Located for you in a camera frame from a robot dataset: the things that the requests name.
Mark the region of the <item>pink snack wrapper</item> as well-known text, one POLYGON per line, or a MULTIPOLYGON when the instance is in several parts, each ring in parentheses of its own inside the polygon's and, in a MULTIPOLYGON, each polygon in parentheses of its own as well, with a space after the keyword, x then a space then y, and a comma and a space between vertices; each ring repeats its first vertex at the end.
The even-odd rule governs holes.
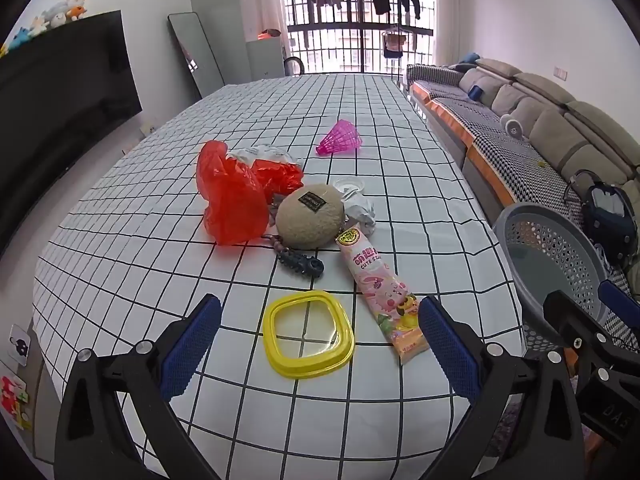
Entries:
POLYGON ((418 321, 419 300, 390 270, 370 240, 354 226, 335 240, 375 323, 400 362, 428 349, 418 321))

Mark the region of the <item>yellow square plastic lid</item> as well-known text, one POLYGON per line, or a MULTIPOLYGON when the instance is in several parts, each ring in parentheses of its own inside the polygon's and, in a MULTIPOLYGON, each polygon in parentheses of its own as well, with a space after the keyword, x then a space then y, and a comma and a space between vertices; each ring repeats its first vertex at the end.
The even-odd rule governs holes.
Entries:
POLYGON ((295 380, 336 372, 355 351, 354 331, 342 304, 317 289, 274 300, 262 319, 262 342, 274 371, 295 380))

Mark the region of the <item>white paper ball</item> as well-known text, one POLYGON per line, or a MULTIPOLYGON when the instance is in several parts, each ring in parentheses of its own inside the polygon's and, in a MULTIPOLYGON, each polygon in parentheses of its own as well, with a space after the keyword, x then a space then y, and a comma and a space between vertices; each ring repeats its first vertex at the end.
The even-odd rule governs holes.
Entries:
POLYGON ((365 236, 376 229, 375 211, 371 201, 358 190, 348 191, 342 199, 346 216, 346 228, 356 226, 365 236))

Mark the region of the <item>black spiky hair clip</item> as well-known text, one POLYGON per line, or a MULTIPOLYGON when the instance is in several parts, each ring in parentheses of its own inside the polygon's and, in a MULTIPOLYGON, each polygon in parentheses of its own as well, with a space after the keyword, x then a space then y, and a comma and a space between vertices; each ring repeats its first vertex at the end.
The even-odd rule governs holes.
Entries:
POLYGON ((273 251, 276 253, 277 259, 288 270, 310 278, 320 278, 323 274, 324 264, 317 257, 303 254, 285 246, 282 237, 279 235, 268 235, 267 240, 269 240, 273 251))

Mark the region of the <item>beige fuzzy round pouch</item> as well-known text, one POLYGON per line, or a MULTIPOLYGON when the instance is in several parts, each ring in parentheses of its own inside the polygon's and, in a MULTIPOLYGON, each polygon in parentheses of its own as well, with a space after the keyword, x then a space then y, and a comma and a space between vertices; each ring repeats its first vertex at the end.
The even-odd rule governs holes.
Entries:
POLYGON ((328 184, 304 185, 278 208, 276 228, 283 244, 316 249, 337 237, 345 223, 342 194, 328 184))

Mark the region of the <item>red plastic bag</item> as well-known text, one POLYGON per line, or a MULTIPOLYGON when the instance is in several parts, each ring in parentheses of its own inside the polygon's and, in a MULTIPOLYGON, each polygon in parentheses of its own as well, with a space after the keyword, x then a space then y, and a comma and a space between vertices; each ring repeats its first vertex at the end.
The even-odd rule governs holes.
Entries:
POLYGON ((292 162, 258 158, 247 164, 216 140, 206 142, 198 154, 196 187, 207 203, 204 228, 219 245, 243 244, 262 236, 273 199, 302 186, 303 170, 292 162))

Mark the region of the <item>white round bottle cap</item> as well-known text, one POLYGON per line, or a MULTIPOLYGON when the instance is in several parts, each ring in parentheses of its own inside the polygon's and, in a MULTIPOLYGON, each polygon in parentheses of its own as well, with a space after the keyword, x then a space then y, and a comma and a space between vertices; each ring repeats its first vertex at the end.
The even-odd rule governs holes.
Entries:
POLYGON ((362 193, 364 190, 364 183, 356 177, 344 177, 336 179, 332 185, 342 195, 349 193, 362 193))

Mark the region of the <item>white blue mask packet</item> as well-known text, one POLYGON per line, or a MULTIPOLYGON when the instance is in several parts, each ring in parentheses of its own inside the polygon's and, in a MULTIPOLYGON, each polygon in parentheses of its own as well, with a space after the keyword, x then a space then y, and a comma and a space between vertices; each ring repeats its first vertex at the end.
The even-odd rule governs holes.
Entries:
POLYGON ((298 164, 298 160, 288 151, 269 144, 246 146, 235 148, 229 152, 229 156, 252 166, 256 160, 268 160, 268 162, 280 162, 280 164, 298 164))

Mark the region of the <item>grey perforated laundry basket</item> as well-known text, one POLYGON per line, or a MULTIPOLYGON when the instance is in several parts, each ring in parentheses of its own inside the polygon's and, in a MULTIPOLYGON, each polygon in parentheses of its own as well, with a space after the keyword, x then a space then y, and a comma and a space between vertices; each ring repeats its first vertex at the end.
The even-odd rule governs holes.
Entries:
POLYGON ((526 344, 546 350, 562 344, 544 318, 544 300, 560 290, 599 323, 608 308, 598 297, 604 266, 582 231, 557 212, 533 203, 501 211, 494 232, 506 255, 523 310, 526 344))

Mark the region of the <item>dark blue backpack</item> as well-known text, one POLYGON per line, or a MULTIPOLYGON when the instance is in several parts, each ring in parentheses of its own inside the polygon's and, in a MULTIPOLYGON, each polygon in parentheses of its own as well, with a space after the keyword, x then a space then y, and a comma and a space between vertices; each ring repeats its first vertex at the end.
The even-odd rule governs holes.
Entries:
POLYGON ((606 184, 589 169, 579 169, 570 177, 564 202, 568 201, 570 190, 579 197, 586 237, 602 247, 613 268, 626 270, 637 255, 639 244, 636 215, 626 192, 606 184))

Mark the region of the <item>blue cylinder on sofa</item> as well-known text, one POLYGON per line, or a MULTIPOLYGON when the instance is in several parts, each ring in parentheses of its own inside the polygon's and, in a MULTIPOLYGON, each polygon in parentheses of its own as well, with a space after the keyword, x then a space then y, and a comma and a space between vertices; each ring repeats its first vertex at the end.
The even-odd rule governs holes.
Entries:
POLYGON ((480 100, 482 99, 483 93, 484 93, 484 90, 480 88, 480 86, 478 86, 477 84, 474 84, 474 86, 468 92, 468 97, 474 102, 480 102, 480 100))

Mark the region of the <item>pink plastic shuttlecock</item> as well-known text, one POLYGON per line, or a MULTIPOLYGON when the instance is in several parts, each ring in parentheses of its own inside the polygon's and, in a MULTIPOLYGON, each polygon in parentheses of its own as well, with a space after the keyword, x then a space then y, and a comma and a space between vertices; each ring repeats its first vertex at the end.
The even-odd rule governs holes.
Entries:
POLYGON ((320 156, 350 153, 357 151, 362 139, 356 127, 345 119, 340 119, 321 139, 316 147, 320 156))

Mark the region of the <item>leaning floor mirror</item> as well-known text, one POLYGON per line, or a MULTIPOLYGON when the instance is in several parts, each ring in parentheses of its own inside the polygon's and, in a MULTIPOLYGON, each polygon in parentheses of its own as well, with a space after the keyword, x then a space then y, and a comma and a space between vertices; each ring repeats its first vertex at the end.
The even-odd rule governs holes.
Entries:
POLYGON ((167 19, 200 98, 222 88, 224 77, 198 14, 171 13, 167 19))

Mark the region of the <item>row of plush toys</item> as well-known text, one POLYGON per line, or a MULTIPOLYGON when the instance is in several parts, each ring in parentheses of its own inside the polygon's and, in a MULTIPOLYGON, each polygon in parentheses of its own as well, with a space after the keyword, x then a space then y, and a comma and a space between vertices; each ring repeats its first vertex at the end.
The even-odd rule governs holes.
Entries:
POLYGON ((29 27, 21 27, 11 40, 1 47, 1 56, 6 56, 49 30, 80 20, 86 13, 86 0, 64 0, 55 4, 37 15, 29 27))

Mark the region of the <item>black wall television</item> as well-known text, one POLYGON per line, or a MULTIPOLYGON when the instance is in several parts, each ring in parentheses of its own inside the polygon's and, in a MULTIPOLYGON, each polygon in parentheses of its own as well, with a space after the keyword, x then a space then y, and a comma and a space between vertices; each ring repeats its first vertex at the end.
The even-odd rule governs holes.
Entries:
POLYGON ((1 244, 82 155, 139 114, 122 14, 53 29, 1 60, 1 244))

